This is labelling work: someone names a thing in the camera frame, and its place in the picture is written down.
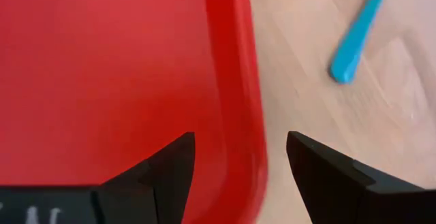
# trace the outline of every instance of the light wood surface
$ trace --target light wood surface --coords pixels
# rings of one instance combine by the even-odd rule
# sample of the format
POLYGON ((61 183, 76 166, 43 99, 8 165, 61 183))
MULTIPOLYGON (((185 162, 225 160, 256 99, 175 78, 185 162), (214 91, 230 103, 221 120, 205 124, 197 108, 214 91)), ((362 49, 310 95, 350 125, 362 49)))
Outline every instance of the light wood surface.
POLYGON ((258 223, 310 223, 289 130, 436 188, 436 0, 384 0, 354 83, 340 86, 328 65, 363 2, 251 0, 269 156, 258 223))

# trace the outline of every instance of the black plastic object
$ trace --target black plastic object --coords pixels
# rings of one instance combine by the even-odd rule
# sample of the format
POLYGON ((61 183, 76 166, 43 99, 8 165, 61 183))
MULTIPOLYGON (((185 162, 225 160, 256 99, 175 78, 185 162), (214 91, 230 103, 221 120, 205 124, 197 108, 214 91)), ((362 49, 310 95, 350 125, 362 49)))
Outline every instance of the black plastic object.
POLYGON ((0 187, 0 223, 179 224, 194 160, 186 133, 100 186, 0 187))
POLYGON ((315 224, 436 223, 436 191, 376 170, 298 132, 287 135, 287 155, 315 224))

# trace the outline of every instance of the wood grain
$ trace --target wood grain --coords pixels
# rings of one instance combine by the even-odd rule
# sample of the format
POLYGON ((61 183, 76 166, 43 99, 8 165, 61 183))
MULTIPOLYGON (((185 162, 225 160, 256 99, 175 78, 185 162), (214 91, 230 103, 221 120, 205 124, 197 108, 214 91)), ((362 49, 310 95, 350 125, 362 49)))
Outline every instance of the wood grain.
POLYGON ((251 0, 269 156, 258 223, 310 223, 285 153, 300 131, 436 188, 436 0, 385 0, 353 84, 328 76, 364 0, 251 0))

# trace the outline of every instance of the white marking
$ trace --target white marking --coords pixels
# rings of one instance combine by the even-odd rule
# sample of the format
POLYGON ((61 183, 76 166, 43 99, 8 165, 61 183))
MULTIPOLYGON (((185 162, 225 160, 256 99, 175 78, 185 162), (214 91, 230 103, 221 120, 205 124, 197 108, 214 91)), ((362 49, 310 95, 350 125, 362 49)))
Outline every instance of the white marking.
POLYGON ((26 224, 39 224, 38 221, 38 209, 35 206, 31 206, 27 209, 26 224))
POLYGON ((57 216, 62 212, 60 208, 53 208, 50 210, 50 224, 57 223, 57 216))

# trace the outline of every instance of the blue plastic utensil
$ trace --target blue plastic utensil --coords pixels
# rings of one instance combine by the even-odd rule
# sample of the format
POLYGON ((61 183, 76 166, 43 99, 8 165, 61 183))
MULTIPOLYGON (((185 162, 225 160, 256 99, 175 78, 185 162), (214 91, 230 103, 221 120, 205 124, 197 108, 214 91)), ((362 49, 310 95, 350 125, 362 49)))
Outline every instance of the blue plastic utensil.
POLYGON ((357 20, 339 46, 330 67, 332 77, 340 84, 353 81, 360 55, 382 0, 368 0, 357 20))

